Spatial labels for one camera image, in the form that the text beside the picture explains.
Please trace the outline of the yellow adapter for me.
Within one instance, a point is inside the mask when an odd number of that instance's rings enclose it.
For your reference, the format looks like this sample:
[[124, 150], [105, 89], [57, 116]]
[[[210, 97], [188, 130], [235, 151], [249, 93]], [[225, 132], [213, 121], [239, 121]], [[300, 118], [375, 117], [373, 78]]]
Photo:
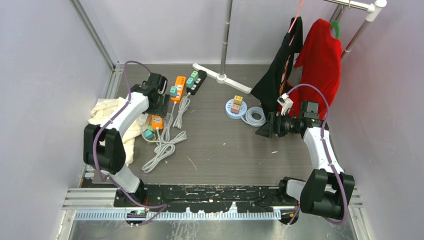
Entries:
[[241, 106], [243, 104], [243, 97], [235, 95], [233, 98], [233, 104]]

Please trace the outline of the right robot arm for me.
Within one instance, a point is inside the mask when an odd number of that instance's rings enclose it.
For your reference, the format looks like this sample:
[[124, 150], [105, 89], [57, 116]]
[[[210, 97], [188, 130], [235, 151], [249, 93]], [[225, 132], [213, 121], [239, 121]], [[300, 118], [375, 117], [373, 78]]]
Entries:
[[279, 182], [277, 198], [283, 205], [298, 203], [297, 212], [320, 216], [332, 224], [343, 224], [355, 179], [345, 174], [333, 152], [327, 123], [319, 119], [319, 105], [303, 101], [300, 115], [291, 117], [270, 112], [256, 135], [272, 138], [286, 134], [299, 134], [306, 144], [312, 163], [307, 180], [284, 177]]

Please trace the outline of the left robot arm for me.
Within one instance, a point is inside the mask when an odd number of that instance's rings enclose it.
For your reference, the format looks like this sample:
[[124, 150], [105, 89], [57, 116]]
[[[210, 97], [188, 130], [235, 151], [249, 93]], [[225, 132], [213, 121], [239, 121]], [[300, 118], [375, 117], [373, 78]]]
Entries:
[[109, 175], [126, 194], [133, 206], [146, 200], [142, 181], [126, 165], [123, 136], [141, 114], [167, 115], [170, 96], [166, 94], [168, 80], [150, 73], [142, 84], [130, 88], [124, 104], [100, 124], [88, 124], [83, 132], [83, 161], [101, 173]]

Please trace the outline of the round blue power socket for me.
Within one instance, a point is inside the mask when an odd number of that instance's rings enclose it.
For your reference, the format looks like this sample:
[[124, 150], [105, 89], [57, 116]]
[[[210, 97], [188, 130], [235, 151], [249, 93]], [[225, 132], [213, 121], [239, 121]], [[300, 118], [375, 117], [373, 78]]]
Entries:
[[247, 113], [248, 106], [244, 100], [241, 101], [241, 105], [237, 105], [234, 99], [230, 99], [226, 102], [224, 110], [230, 119], [239, 120]]

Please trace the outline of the teal plug adapter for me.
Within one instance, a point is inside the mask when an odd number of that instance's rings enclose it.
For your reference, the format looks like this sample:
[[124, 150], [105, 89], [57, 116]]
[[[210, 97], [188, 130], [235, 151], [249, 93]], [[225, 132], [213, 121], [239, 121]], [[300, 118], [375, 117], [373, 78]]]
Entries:
[[155, 140], [155, 133], [154, 132], [152, 132], [151, 130], [149, 130], [149, 129], [146, 129], [144, 132], [143, 132], [143, 137], [147, 140], [147, 141], [154, 141]]

